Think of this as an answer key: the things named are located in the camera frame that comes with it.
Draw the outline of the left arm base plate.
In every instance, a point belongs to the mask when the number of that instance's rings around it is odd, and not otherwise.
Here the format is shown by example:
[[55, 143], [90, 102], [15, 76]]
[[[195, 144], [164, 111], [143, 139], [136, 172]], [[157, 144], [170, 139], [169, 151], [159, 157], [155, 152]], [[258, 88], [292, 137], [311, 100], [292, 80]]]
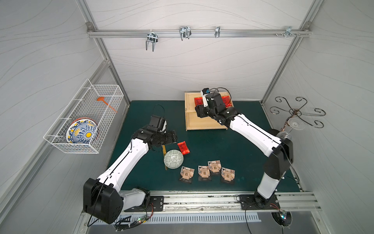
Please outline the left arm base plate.
[[161, 212], [164, 207], [164, 196], [146, 196], [140, 206], [131, 207], [124, 212]]

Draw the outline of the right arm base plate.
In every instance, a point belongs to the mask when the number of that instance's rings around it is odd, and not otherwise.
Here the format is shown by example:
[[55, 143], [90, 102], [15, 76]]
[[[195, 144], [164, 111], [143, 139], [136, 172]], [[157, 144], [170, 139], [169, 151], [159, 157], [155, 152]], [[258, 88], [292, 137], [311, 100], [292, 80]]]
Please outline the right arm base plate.
[[276, 195], [269, 199], [263, 198], [258, 192], [254, 194], [238, 195], [236, 200], [239, 202], [242, 210], [279, 210], [280, 205]]

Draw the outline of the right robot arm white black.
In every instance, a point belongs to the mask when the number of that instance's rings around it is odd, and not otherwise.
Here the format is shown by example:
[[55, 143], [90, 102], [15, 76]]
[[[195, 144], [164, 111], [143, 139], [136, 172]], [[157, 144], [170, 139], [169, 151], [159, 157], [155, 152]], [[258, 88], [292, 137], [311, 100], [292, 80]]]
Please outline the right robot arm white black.
[[199, 118], [210, 117], [220, 125], [241, 134], [268, 157], [264, 164], [264, 175], [254, 194], [255, 204], [259, 207], [265, 206], [293, 163], [292, 141], [268, 133], [244, 114], [237, 112], [233, 106], [226, 107], [218, 92], [205, 88], [200, 94], [203, 104], [195, 107]]

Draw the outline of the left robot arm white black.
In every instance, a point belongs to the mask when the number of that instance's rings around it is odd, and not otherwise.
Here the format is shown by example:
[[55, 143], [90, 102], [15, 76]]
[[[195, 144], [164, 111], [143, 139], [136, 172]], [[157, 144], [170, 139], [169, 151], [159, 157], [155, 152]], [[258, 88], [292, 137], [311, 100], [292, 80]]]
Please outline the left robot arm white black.
[[89, 178], [83, 185], [83, 211], [112, 224], [124, 210], [141, 206], [147, 200], [147, 191], [134, 188], [120, 193], [126, 178], [140, 159], [152, 147], [177, 142], [174, 130], [152, 133], [139, 129], [119, 158], [97, 179]]

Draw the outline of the red tea bag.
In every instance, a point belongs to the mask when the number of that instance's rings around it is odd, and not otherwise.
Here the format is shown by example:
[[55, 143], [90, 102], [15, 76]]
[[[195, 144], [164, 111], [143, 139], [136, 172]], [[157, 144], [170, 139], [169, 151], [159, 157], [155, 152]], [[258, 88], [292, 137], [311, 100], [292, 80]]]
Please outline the red tea bag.
[[226, 108], [232, 106], [232, 101], [230, 96], [222, 96], [223, 103], [225, 104]]
[[202, 97], [195, 97], [194, 98], [195, 106], [204, 105], [203, 98]]
[[190, 153], [190, 150], [189, 148], [187, 147], [187, 144], [185, 141], [182, 141], [180, 143], [177, 144], [179, 149], [180, 149], [180, 152], [182, 153], [182, 155], [187, 155]]

